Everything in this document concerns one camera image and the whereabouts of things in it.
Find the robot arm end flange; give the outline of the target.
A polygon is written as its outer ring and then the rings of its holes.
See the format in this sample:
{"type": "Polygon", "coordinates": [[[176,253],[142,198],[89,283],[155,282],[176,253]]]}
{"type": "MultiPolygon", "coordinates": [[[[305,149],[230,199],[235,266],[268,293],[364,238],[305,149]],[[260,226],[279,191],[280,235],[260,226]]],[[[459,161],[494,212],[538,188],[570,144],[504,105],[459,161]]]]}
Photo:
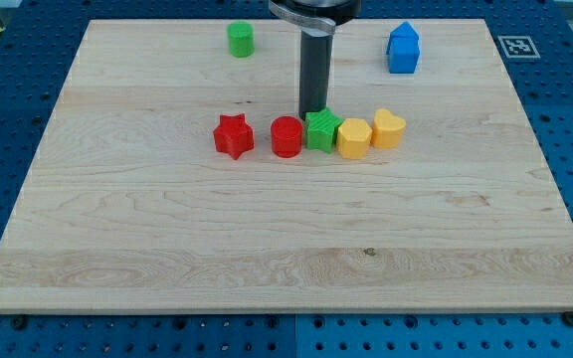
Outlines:
{"type": "Polygon", "coordinates": [[[270,0],[269,11],[311,36],[331,36],[337,27],[355,19],[361,0],[270,0]]]}

